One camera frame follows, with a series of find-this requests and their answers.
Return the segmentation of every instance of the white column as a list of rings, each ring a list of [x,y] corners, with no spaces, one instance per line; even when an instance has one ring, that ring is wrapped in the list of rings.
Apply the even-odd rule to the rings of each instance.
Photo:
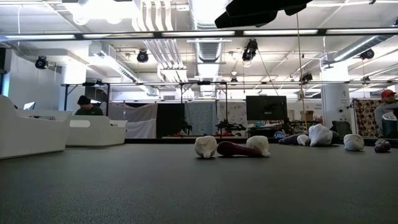
[[[334,63],[333,68],[322,68],[322,81],[348,81],[346,62]],[[351,124],[349,111],[348,84],[329,84],[322,86],[323,124],[331,128],[332,121],[347,121]]]
[[[86,67],[78,62],[71,62],[67,66],[62,67],[62,83],[67,84],[81,84],[86,82]],[[78,86],[69,95],[67,101],[67,110],[75,113],[80,107],[77,101],[81,95],[84,95],[86,88]],[[65,87],[61,88],[59,110],[63,110],[65,99]]]

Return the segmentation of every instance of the man in green shirt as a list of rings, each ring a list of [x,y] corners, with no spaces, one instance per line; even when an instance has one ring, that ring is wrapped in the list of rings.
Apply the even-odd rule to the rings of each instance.
[[[103,115],[101,108],[92,105],[91,99],[87,96],[80,96],[77,104],[80,106],[80,109],[76,111],[75,115]]]

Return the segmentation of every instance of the ceiling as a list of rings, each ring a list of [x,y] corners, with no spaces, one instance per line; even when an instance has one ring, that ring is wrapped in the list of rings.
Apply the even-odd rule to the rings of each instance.
[[[333,7],[315,7],[326,6],[325,4],[334,3],[355,3],[363,0],[352,1],[313,1],[311,7],[307,7],[298,14],[300,28],[326,28],[326,27],[387,27],[396,19],[398,4],[360,4],[353,6],[333,6]],[[0,33],[10,34],[18,33],[60,33],[60,32],[134,32],[130,19],[123,19],[119,24],[109,24],[104,20],[91,20],[84,26],[75,25],[72,22],[72,15],[65,11],[65,8],[59,4],[59,1],[48,1],[50,5],[38,2],[33,5],[5,6],[0,4]],[[187,0],[172,1],[172,6],[187,5]],[[188,11],[172,10],[172,23],[175,30],[190,30],[191,22]],[[260,29],[295,29],[297,28],[296,16],[286,16],[284,12],[279,12],[277,18],[270,24]],[[258,82],[268,81],[267,72],[273,80],[284,81],[291,80],[299,75],[297,69],[301,64],[305,64],[312,58],[322,52],[339,51],[354,41],[360,39],[360,36],[333,36],[333,37],[301,37],[300,48],[299,40],[296,37],[263,37],[258,38],[260,55],[254,57],[252,65],[249,68],[243,67],[241,52],[248,39],[233,38],[231,42],[224,43],[222,64],[220,65],[218,80],[229,80],[231,72],[238,73],[238,81]],[[29,42],[25,47],[30,49],[67,49],[81,58],[87,58],[86,50],[90,41],[71,41],[71,42]],[[147,63],[138,63],[136,54],[139,49],[144,49],[142,40],[118,40],[108,41],[104,44],[112,45],[119,53],[121,61],[128,69],[139,75],[140,80],[145,82],[159,82],[157,76],[157,62],[149,55]],[[192,44],[187,43],[186,39],[177,39],[177,45],[182,56],[183,63],[187,67],[188,78],[194,78],[196,69],[196,56]],[[393,37],[373,48],[375,58],[392,52],[398,45],[398,38]],[[361,78],[364,73],[373,72],[394,65],[398,52],[381,57],[374,62],[367,63],[362,67],[362,61],[359,59],[349,59],[349,74],[352,79]],[[117,73],[98,66],[108,77],[117,77]],[[310,70],[314,79],[319,79],[319,66]],[[95,77],[95,72],[88,73]],[[395,78],[396,70],[385,74],[380,79],[386,80]]]

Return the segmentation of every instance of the white rock-shaped object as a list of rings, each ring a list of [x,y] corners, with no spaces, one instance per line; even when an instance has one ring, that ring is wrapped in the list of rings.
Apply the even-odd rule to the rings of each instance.
[[[213,136],[203,136],[195,141],[195,152],[198,156],[209,159],[217,149],[217,140]]]
[[[308,146],[310,145],[310,137],[305,134],[297,136],[297,142],[301,146]]]
[[[262,156],[269,157],[269,143],[265,136],[253,136],[246,141],[246,146],[261,151]]]
[[[347,134],[344,136],[344,147],[348,151],[361,151],[365,147],[365,142],[358,134]]]
[[[308,130],[310,137],[310,146],[329,146],[333,138],[333,133],[322,124],[311,126]]]

